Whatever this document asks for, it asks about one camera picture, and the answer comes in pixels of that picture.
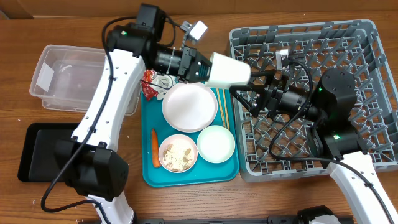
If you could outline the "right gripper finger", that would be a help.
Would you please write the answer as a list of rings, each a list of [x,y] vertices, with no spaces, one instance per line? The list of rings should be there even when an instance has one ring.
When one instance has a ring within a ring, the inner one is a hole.
[[[251,91],[252,93],[255,93],[254,103],[251,103],[249,100],[245,99],[245,97],[243,97],[242,91]],[[252,88],[230,88],[229,92],[255,118],[257,118],[261,110],[264,109],[264,92],[258,93]]]
[[[251,78],[257,78],[257,77],[265,77],[265,82],[264,85],[270,85],[272,81],[274,80],[276,70],[264,70],[260,72],[252,72],[251,73]]]

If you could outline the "wooden chopstick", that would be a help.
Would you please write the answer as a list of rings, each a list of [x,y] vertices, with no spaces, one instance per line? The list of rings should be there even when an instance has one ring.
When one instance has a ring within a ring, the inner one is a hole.
[[[225,121],[225,117],[224,117],[224,111],[223,111],[223,107],[221,104],[221,95],[220,95],[220,90],[217,88],[216,89],[216,94],[217,94],[217,99],[218,99],[218,104],[219,104],[219,108],[220,108],[220,115],[221,115],[221,120],[223,123],[223,127],[226,128],[226,121]]]
[[[222,93],[223,93],[224,116],[225,116],[226,128],[227,128],[228,130],[230,130],[230,127],[229,127],[229,117],[228,117],[228,107],[227,107],[227,104],[226,104],[226,94],[225,94],[225,90],[224,90],[224,89],[222,89]]]

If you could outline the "white cup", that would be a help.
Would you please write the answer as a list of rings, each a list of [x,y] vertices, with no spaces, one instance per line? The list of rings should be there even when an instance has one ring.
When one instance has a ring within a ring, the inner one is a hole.
[[[246,85],[251,77],[250,66],[231,57],[213,52],[210,62],[209,79],[205,82],[209,88],[229,89],[230,86]]]

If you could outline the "large pink plate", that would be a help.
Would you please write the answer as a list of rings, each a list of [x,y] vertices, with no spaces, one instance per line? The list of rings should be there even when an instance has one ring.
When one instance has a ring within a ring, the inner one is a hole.
[[[162,114],[177,131],[194,133],[209,126],[218,112],[211,88],[202,83],[178,83],[164,96]]]

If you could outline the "bowl with food scraps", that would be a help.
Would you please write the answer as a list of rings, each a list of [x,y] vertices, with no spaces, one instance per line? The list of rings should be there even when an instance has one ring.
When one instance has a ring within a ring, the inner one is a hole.
[[[161,166],[172,173],[184,173],[190,170],[198,159],[197,145],[184,134],[167,137],[159,147]]]

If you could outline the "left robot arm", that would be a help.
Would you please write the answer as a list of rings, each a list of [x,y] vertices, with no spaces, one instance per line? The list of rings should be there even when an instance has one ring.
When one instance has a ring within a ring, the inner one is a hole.
[[[92,204],[102,223],[133,223],[135,215],[123,192],[129,165],[117,153],[118,139],[133,93],[147,69],[181,82],[209,79],[211,62],[192,47],[175,50],[160,43],[170,17],[142,4],[137,16],[109,21],[102,30],[104,69],[86,114],[67,141],[55,146],[57,179]]]

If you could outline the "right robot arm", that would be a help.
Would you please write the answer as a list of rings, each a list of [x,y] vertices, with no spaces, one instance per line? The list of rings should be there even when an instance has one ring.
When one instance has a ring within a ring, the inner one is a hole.
[[[276,79],[273,70],[256,72],[265,76],[262,85],[248,83],[229,88],[230,93],[254,116],[263,109],[268,116],[289,116],[272,138],[268,154],[276,160],[319,161],[346,197],[359,223],[397,223],[397,211],[386,194],[373,166],[367,145],[349,121],[357,101],[355,77],[332,68],[316,85],[308,77],[309,89],[289,86],[287,78]],[[283,157],[274,154],[274,144],[298,118],[312,122],[307,129],[310,157]]]

